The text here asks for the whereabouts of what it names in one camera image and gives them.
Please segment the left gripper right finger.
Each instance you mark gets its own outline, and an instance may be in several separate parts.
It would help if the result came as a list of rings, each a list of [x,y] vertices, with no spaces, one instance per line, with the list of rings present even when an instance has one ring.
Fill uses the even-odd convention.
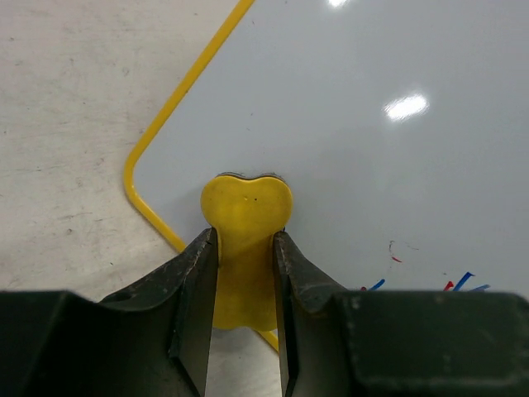
[[[286,232],[273,237],[283,396],[347,396],[350,380],[336,295],[346,289],[309,261]]]

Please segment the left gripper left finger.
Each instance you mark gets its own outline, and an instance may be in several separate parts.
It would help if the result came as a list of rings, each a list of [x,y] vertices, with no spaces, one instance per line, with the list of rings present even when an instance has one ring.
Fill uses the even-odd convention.
[[[116,325],[97,388],[108,396],[203,396],[217,290],[217,233],[105,297]]]

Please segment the yellow whiteboard eraser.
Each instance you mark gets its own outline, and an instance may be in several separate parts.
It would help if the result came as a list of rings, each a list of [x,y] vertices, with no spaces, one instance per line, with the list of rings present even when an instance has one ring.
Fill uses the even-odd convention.
[[[274,175],[219,175],[203,188],[201,209],[217,233],[213,325],[276,329],[272,245],[293,210],[290,188]]]

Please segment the yellow-framed small whiteboard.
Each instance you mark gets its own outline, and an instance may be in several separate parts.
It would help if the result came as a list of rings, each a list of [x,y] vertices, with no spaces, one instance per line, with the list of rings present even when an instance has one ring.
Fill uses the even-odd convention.
[[[528,295],[528,4],[241,1],[130,153],[176,249],[265,220],[351,289]]]

